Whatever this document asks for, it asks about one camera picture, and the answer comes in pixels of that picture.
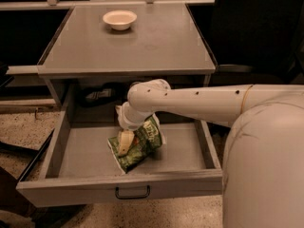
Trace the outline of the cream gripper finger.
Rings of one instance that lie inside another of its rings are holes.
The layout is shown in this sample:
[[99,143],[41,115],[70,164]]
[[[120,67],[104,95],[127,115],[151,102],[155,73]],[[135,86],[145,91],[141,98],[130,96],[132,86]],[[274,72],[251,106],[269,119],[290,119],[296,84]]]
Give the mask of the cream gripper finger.
[[127,154],[127,152],[130,149],[130,146],[133,142],[134,139],[134,132],[130,130],[124,130],[119,133],[118,136],[118,142],[119,142],[119,147],[118,147],[118,154],[120,157],[124,156]]

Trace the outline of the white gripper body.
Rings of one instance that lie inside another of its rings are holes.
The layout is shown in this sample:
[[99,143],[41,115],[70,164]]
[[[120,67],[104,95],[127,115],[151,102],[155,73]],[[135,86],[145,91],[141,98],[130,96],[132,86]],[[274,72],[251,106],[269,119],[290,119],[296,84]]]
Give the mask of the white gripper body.
[[131,131],[135,131],[141,127],[145,120],[153,114],[152,111],[140,111],[131,106],[129,102],[116,105],[115,109],[118,114],[120,127]]

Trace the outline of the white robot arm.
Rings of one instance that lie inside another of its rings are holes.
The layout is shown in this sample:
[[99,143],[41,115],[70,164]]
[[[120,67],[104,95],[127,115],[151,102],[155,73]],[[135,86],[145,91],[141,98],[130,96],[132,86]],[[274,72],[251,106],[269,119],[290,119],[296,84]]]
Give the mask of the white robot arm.
[[130,87],[119,124],[164,111],[229,127],[222,165],[223,228],[304,228],[304,85]]

